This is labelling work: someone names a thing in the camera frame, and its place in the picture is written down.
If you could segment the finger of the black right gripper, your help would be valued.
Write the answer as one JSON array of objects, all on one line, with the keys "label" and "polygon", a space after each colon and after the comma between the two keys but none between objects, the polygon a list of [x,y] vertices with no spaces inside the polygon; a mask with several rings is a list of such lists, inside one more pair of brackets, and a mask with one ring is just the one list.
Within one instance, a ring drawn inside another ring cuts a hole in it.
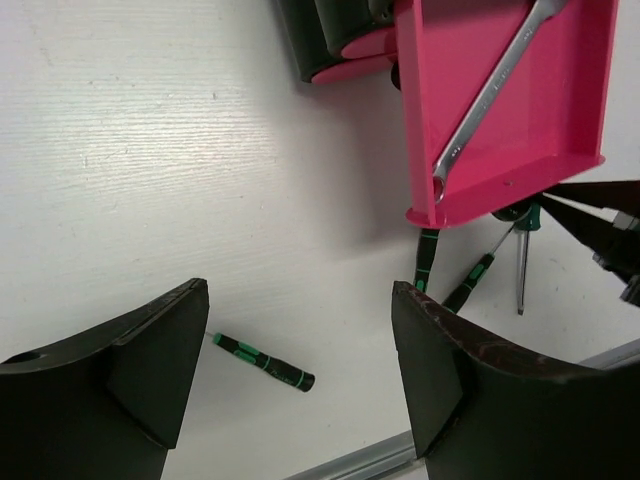
[{"label": "finger of the black right gripper", "polygon": [[639,218],[639,181],[558,184],[542,192],[542,209],[605,265],[638,265],[639,232],[616,227],[563,200]]}]

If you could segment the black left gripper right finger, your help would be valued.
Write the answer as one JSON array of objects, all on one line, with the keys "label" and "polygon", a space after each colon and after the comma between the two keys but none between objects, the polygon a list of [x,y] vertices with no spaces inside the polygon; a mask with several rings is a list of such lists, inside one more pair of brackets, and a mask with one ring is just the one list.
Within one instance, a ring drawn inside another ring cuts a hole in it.
[{"label": "black left gripper right finger", "polygon": [[392,328],[431,479],[635,479],[639,355],[588,364],[524,348],[398,281]]}]

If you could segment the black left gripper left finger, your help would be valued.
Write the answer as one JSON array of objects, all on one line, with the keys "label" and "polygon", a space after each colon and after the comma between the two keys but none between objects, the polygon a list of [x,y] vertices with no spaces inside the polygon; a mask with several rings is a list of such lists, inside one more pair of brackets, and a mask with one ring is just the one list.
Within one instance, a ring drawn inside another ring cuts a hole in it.
[{"label": "black left gripper left finger", "polygon": [[204,339],[208,285],[153,301],[1,364],[4,479],[159,479]]}]

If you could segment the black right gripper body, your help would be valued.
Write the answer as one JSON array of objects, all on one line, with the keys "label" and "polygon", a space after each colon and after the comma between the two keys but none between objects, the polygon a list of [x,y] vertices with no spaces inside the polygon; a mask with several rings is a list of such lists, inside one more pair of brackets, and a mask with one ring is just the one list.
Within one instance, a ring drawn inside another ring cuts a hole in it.
[{"label": "black right gripper body", "polygon": [[639,304],[639,218],[619,211],[604,237],[604,246],[593,255],[599,266],[626,284],[620,298]]}]

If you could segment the silver combination wrench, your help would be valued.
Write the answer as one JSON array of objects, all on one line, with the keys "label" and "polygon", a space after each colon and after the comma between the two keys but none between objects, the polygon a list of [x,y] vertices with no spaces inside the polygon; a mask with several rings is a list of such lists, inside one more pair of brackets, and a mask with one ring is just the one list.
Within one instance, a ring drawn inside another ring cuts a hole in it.
[{"label": "silver combination wrench", "polygon": [[535,34],[542,24],[561,12],[566,4],[567,1],[562,0],[536,0],[533,2],[521,26],[482,84],[434,164],[433,193],[437,204],[445,197],[448,177],[461,153],[486,117]]}]

